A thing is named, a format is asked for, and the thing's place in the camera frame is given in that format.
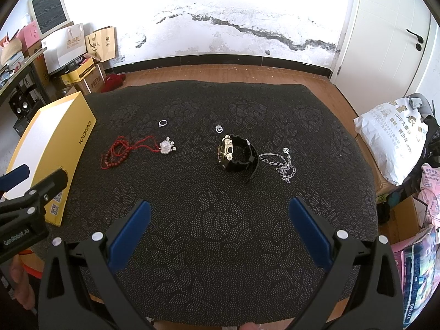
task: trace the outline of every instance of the silver chain necklace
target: silver chain necklace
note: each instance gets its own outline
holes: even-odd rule
[[[258,157],[260,158],[261,161],[264,161],[265,163],[268,163],[269,165],[280,166],[280,167],[277,167],[277,171],[279,172],[279,174],[281,175],[281,177],[284,181],[286,181],[287,183],[290,183],[290,179],[296,173],[296,168],[294,168],[294,166],[292,165],[292,161],[290,159],[290,154],[289,154],[290,150],[288,148],[284,148],[283,151],[284,151],[284,153],[287,154],[288,161],[286,161],[283,156],[281,156],[279,154],[273,154],[273,153],[261,154],[261,155],[258,155]],[[265,159],[262,157],[262,156],[267,156],[267,155],[278,156],[281,159],[283,159],[284,162],[273,162],[273,161],[269,161],[268,159]],[[287,174],[287,172],[289,170],[292,170],[290,175]]]

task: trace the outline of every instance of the door handle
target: door handle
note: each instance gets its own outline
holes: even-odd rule
[[[411,32],[410,30],[406,29],[410,34],[414,35],[417,37],[417,41],[419,41],[419,43],[423,43],[423,37],[419,36],[417,33]]]

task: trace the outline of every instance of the carpet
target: carpet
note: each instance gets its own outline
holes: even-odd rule
[[[323,271],[289,222],[294,196],[336,229],[369,241],[377,235],[370,167],[339,120],[303,85],[174,81],[86,100],[97,123],[62,226],[49,226],[50,237],[33,249],[44,259],[53,237],[86,239],[125,216],[139,198],[147,200],[151,223],[117,273],[145,316],[223,326],[296,316]],[[162,119],[168,125],[159,128]],[[289,148],[296,168],[290,183],[263,162],[247,184],[246,175],[223,171],[217,146],[226,133],[247,138],[259,154],[285,156]],[[101,169],[101,154],[119,135],[135,142],[151,134],[158,142],[170,137],[177,150],[134,150],[121,165]],[[87,272],[84,277],[99,296]]]

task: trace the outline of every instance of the packaging bag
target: packaging bag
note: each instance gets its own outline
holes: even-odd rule
[[[87,52],[101,62],[116,57],[114,27],[105,27],[86,36]]]
[[[394,252],[402,285],[404,328],[420,314],[438,285],[434,281],[437,249],[434,227],[430,225],[419,235],[421,238],[413,244]]]
[[[87,52],[83,24],[74,24],[51,33],[41,41],[49,74]]]
[[[428,205],[426,221],[435,228],[440,227],[440,168],[433,168],[430,164],[422,165],[422,179],[420,181],[419,198]]]
[[[28,48],[36,44],[40,40],[38,34],[37,22],[33,21],[30,24],[23,27],[18,33],[17,37],[21,41],[21,51],[25,53]]]
[[[428,126],[408,98],[383,103],[354,120],[382,176],[401,185],[422,153]]]

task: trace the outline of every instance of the white wall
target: white wall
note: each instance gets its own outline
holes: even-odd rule
[[[117,28],[110,66],[186,54],[251,54],[330,67],[349,0],[64,0],[86,32]],[[0,36],[21,27],[20,0]]]
[[[417,89],[431,103],[434,100],[437,121],[440,120],[440,28],[437,25],[436,40],[432,51],[431,60],[426,68],[425,75]]]

